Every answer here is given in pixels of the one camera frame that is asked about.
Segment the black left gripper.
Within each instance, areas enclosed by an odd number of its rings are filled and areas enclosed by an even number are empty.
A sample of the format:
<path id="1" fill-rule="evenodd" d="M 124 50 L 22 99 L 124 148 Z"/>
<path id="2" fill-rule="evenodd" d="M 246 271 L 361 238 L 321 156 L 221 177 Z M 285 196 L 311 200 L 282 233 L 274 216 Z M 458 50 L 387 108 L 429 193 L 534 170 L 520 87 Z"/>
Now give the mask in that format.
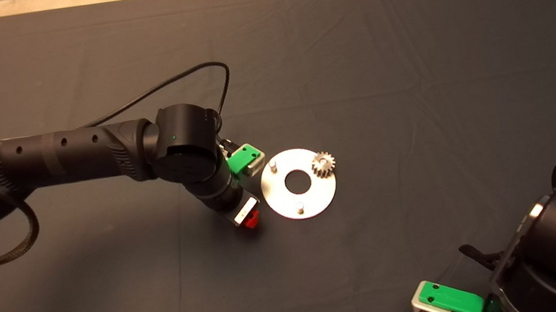
<path id="1" fill-rule="evenodd" d="M 254 230 L 260 222 L 260 199 L 250 191 L 243 189 L 217 212 L 238 228 Z"/>

